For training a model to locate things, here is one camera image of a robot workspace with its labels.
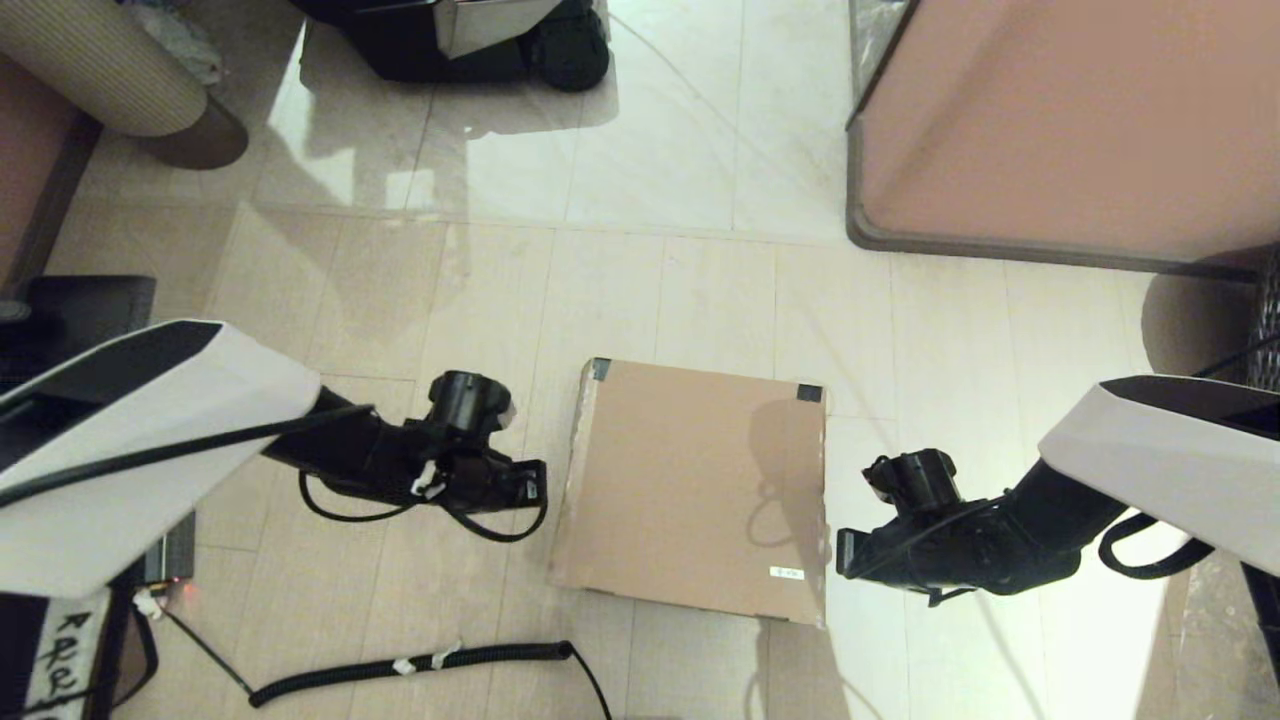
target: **black tape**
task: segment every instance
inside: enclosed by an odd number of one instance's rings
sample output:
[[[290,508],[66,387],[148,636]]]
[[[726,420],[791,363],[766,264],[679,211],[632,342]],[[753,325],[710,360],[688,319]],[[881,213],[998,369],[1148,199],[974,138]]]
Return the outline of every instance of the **black tape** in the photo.
[[[796,400],[801,402],[822,402],[822,388],[818,386],[796,386]]]
[[[609,360],[608,357],[595,357],[595,359],[593,359],[591,360],[591,379],[596,379],[596,380],[602,380],[603,382],[604,378],[609,377],[609,365],[612,363],[613,363],[613,360]]]

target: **cardboard box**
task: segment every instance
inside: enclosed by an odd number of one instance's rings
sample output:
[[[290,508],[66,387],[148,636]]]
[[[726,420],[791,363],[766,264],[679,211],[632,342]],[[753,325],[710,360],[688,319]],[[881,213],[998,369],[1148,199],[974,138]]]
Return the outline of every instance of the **cardboard box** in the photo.
[[[595,359],[552,582],[822,624],[823,391]]]

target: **wire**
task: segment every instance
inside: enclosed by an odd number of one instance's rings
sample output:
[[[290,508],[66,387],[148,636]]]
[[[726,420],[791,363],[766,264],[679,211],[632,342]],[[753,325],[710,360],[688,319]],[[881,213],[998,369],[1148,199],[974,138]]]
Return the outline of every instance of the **wire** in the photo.
[[[412,510],[417,505],[403,505],[396,510],[388,510],[387,512],[375,512],[372,515],[338,515],[337,512],[330,512],[324,507],[316,505],[315,498],[311,497],[311,491],[307,488],[307,471],[298,470],[298,493],[302,496],[302,502],[316,515],[326,520],[337,520],[339,523],[372,523],[375,520],[385,520],[388,518],[394,518],[401,512]]]
[[[534,524],[529,525],[529,528],[525,529],[524,532],[515,533],[515,534],[507,534],[507,533],[499,533],[497,530],[490,530],[489,528],[481,525],[480,523],[476,523],[471,518],[467,518],[466,512],[462,512],[460,510],[449,507],[448,505],[443,505],[442,503],[440,507],[443,507],[444,511],[449,514],[449,518],[453,518],[454,520],[457,520],[460,525],[462,525],[463,528],[471,530],[472,533],[483,537],[486,541],[493,541],[493,542],[520,542],[520,541],[527,538],[529,536],[534,534],[534,532],[536,532],[538,528],[541,527],[543,520],[547,519],[547,493],[543,492],[543,493],[540,493],[538,496],[538,518],[534,519]]]
[[[974,505],[972,507],[968,507],[968,509],[965,509],[965,510],[963,510],[960,512],[956,512],[955,515],[952,515],[950,518],[938,520],[937,523],[929,525],[928,528],[920,530],[919,533],[915,533],[914,536],[911,536],[911,537],[906,538],[905,541],[897,543],[892,548],[884,551],[883,555],[881,555],[879,557],[877,557],[876,560],[873,560],[870,564],[868,564],[865,568],[863,568],[861,570],[859,570],[856,574],[854,574],[854,575],[845,575],[845,578],[847,578],[850,580],[858,580],[858,579],[865,578],[867,575],[870,575],[872,573],[874,573],[876,570],[879,570],[884,565],[888,565],[893,560],[897,560],[897,557],[900,555],[902,555],[904,552],[911,550],[911,547],[914,544],[916,544],[918,542],[928,538],[929,536],[932,536],[933,533],[941,530],[942,528],[946,528],[947,525],[950,525],[952,523],[957,523],[960,520],[964,520],[965,518],[969,518],[970,515],[977,515],[978,512],[982,512],[983,510],[987,510],[988,507],[995,507],[996,505],[1000,505],[1005,500],[1006,500],[1006,496],[1004,496],[1004,495],[1000,496],[1000,497],[993,497],[991,500],[983,500],[982,502],[979,502],[979,503],[977,503],[977,505]]]
[[[573,657],[577,664],[582,666],[582,671],[586,673],[586,679],[591,680],[591,688],[595,691],[596,700],[600,701],[600,710],[604,711],[604,720],[613,720],[613,714],[609,712],[609,701],[604,700],[604,691],[600,689],[600,683],[595,680],[595,673],[591,673],[591,666],[586,664],[586,660],[579,655],[577,648],[572,644],[570,650],[573,652]]]
[[[1106,534],[1102,536],[1102,542],[1098,543],[1098,559],[1102,560],[1103,565],[1126,578],[1133,578],[1135,580],[1158,580],[1190,569],[1193,565],[1213,553],[1213,546],[1204,541],[1192,538],[1187,541],[1185,544],[1175,550],[1169,557],[1157,560],[1151,565],[1125,565],[1121,562],[1120,559],[1116,557],[1115,548],[1112,546],[1115,546],[1116,542],[1140,533],[1155,524],[1156,519],[1146,512],[1139,512],[1133,518],[1116,523],[1110,530],[1106,532]]]
[[[234,680],[236,684],[239,685],[241,689],[243,689],[246,694],[253,694],[253,688],[250,687],[250,684],[244,682],[244,678],[241,678],[239,673],[237,673],[236,669],[232,667],[230,662],[227,662],[225,660],[223,660],[223,656],[218,655],[218,652],[214,648],[209,647],[209,643],[206,643],[204,639],[201,639],[201,637],[196,634],[196,630],[192,630],[191,628],[188,628],[187,624],[183,623],[177,615],[174,615],[173,612],[169,612],[168,610],[165,610],[159,603],[156,603],[156,607],[160,607],[160,612],[164,612],[165,618],[173,620],[173,624],[178,625],[178,629],[182,630],[188,638],[191,638],[191,642],[193,642],[197,646],[200,646],[200,650],[205,651],[205,655],[207,655],[210,660],[212,660],[214,662],[216,662],[218,666],[223,669],[223,673],[227,673],[227,675],[232,680]]]
[[[192,630],[186,623],[183,623],[177,615],[169,612],[164,607],[160,607],[165,618],[174,621],[175,625],[188,637],[196,646],[200,647],[212,660],[223,669],[232,680],[236,682],[241,689],[248,696],[248,702],[253,707],[261,707],[268,702],[289,693],[298,691],[323,688],[326,685],[335,685],[339,683],[351,683],[358,680],[372,680],[378,678],[394,678],[403,675],[402,670],[398,667],[398,661],[381,660],[374,662],[361,662],[358,665],[343,665],[339,667],[329,667],[325,670],[312,670],[310,673],[302,673],[301,675],[292,675],[264,685],[261,689],[255,691],[252,685],[244,682],[244,678],[236,671],[234,667],[218,652],[209,646],[195,630]],[[591,666],[588,665],[586,659],[577,652],[573,643],[568,641],[561,641],[558,643],[541,643],[541,644],[500,644],[500,646],[485,646],[474,647],[467,650],[458,650],[454,652],[445,653],[443,657],[436,660],[433,655],[420,655],[416,657],[404,659],[412,664],[415,673],[433,671],[433,670],[449,670],[453,667],[468,667],[472,665],[484,665],[488,662],[509,662],[509,661],[538,661],[538,660],[567,660],[573,657],[577,664],[582,666],[582,671],[586,673],[586,679],[591,682],[591,688],[595,691],[596,700],[600,701],[600,710],[604,711],[605,720],[613,720],[613,714],[609,712],[609,702],[604,698],[604,691],[600,689],[600,683],[595,679],[595,673],[591,671]],[[61,702],[70,702],[74,698],[61,700]],[[46,710],[47,707],[31,708],[31,712],[38,710]]]
[[[1220,372],[1230,368],[1231,365],[1235,365],[1240,360],[1244,360],[1249,355],[1252,355],[1252,354],[1254,354],[1254,352],[1257,352],[1257,351],[1267,347],[1268,345],[1275,345],[1277,342],[1280,342],[1280,333],[1276,333],[1276,334],[1270,336],[1270,337],[1265,337],[1265,338],[1262,338],[1262,340],[1260,340],[1260,341],[1249,345],[1248,347],[1245,347],[1244,350],[1242,350],[1239,352],[1233,352],[1231,355],[1228,355],[1226,357],[1219,360],[1217,363],[1213,363],[1208,368],[1204,368],[1203,370],[1193,374],[1192,377],[1193,378],[1208,378],[1208,377],[1216,375],[1217,373],[1220,373]]]
[[[92,480],[93,478],[99,478],[101,475],[132,470],[143,465],[152,465],[155,462],[182,457],[183,455],[218,450],[219,447],[239,445],[252,439],[300,433],[333,423],[334,420],[340,420],[342,418],[347,418],[349,415],[369,413],[372,409],[372,405],[351,405],[338,410],[328,410],[325,413],[315,413],[294,420],[285,420],[283,423],[255,425],[251,428],[218,433],[173,445],[140,450],[125,455],[116,455],[115,457],[108,457],[105,460],[95,460],[93,462],[86,462],[74,468],[67,468],[64,470],[40,475],[0,491],[0,509],[31,497],[36,497],[37,495],[44,495],[68,486]]]

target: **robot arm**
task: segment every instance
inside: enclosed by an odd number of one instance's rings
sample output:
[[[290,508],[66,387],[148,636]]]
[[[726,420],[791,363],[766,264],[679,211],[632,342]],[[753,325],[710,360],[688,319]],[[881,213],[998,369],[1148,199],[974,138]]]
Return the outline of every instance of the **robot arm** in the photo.
[[[439,505],[490,539],[536,529],[543,462],[489,447],[513,414],[511,393],[451,372],[430,398],[426,418],[392,425],[223,323],[179,320],[101,345],[0,397],[0,591],[101,588],[259,452],[343,495]],[[467,518],[527,506],[541,512],[517,536]]]
[[[964,502],[937,450],[876,461],[864,475],[897,518],[837,534],[846,578],[929,593],[1014,594],[1068,578],[1080,551],[1130,505],[1199,538],[1169,561],[1129,569],[1110,552],[1152,520],[1125,520],[1103,559],[1130,577],[1167,577],[1212,547],[1280,573],[1280,395],[1215,380],[1102,383],[1041,442],[1042,460],[1006,495]]]

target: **handwritten label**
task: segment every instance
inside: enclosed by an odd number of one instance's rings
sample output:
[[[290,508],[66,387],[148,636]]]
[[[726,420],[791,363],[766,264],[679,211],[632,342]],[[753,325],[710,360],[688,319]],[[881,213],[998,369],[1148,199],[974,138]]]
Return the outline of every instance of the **handwritten label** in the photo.
[[[110,600],[110,592],[102,589],[82,600],[49,601],[27,688],[27,706],[67,697],[88,687]],[[83,710],[84,701],[78,700],[52,707],[40,717],[81,717]]]

